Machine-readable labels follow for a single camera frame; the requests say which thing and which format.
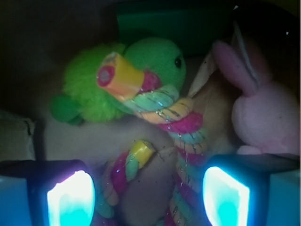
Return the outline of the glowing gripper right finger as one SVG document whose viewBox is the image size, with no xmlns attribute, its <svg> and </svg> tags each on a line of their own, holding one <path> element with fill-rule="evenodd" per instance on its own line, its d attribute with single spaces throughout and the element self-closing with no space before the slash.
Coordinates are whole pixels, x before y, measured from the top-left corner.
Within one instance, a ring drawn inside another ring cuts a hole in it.
<svg viewBox="0 0 301 226">
<path fill-rule="evenodd" d="M 301 161 L 291 154 L 216 155 L 202 196 L 213 226 L 299 226 Z"/>
</svg>

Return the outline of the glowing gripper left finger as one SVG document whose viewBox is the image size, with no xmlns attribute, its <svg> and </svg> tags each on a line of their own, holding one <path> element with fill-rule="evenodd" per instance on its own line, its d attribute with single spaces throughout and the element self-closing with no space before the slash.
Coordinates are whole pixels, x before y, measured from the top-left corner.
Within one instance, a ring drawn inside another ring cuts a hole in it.
<svg viewBox="0 0 301 226">
<path fill-rule="evenodd" d="M 95 186 L 80 160 L 2 161 L 2 226 L 89 226 Z"/>
</svg>

